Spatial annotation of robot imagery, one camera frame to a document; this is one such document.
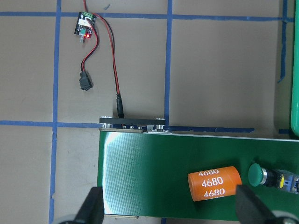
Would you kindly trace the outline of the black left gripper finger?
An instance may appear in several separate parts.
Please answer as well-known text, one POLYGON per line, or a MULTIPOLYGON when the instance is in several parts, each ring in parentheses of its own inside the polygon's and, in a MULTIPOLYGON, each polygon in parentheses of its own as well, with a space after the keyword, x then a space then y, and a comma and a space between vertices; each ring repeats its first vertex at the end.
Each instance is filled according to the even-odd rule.
POLYGON ((104 220, 103 188, 92 187, 74 218, 76 224, 101 224, 104 220))

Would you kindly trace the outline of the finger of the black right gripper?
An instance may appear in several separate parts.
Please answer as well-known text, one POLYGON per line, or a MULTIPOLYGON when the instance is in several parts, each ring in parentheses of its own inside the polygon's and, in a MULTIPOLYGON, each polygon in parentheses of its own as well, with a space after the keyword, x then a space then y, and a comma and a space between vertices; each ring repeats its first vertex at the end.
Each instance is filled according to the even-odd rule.
POLYGON ((275 215, 247 185, 237 185, 235 212, 241 224, 275 224, 275 215))

